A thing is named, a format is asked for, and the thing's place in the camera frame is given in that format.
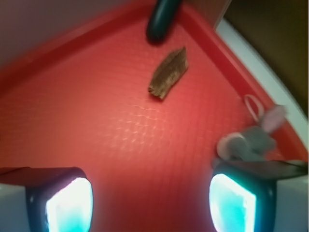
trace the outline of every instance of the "piece of bark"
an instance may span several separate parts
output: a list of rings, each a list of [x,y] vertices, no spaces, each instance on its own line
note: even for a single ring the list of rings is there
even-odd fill
[[[153,74],[148,91],[164,99],[170,88],[181,78],[188,68],[185,47],[171,52]]]

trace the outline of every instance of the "mouse ear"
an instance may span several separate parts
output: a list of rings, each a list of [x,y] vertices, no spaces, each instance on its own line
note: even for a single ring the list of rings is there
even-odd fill
[[[275,105],[268,110],[260,120],[260,126],[267,133],[278,129],[285,121],[285,108],[282,105]]]

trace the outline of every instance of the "cyan light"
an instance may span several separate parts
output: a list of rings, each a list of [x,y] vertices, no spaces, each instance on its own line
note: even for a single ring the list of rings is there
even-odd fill
[[[46,203],[49,232],[87,232],[93,196],[90,182],[76,178]]]
[[[253,232],[256,195],[225,174],[215,175],[210,184],[211,218],[218,232]]]

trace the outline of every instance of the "gray plush mouse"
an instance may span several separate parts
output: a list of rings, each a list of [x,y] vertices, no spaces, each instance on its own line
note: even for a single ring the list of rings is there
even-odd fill
[[[264,114],[260,102],[251,95],[246,95],[247,106],[248,98],[255,101],[259,109],[259,118],[253,115],[258,125],[222,138],[217,144],[217,152],[223,160],[263,161],[265,154],[276,147],[276,141],[270,134],[285,121],[285,108],[275,105]]]

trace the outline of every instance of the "red textured surface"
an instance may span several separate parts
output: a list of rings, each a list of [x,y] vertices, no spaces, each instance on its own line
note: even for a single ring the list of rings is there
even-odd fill
[[[253,123],[243,94],[272,102],[186,6],[166,43],[149,45],[151,9],[128,5],[0,72],[0,164],[82,168],[94,191],[92,231],[212,231],[216,142]],[[164,101],[153,98],[153,71],[184,45],[189,69]],[[308,159],[290,125],[277,137],[285,159]]]

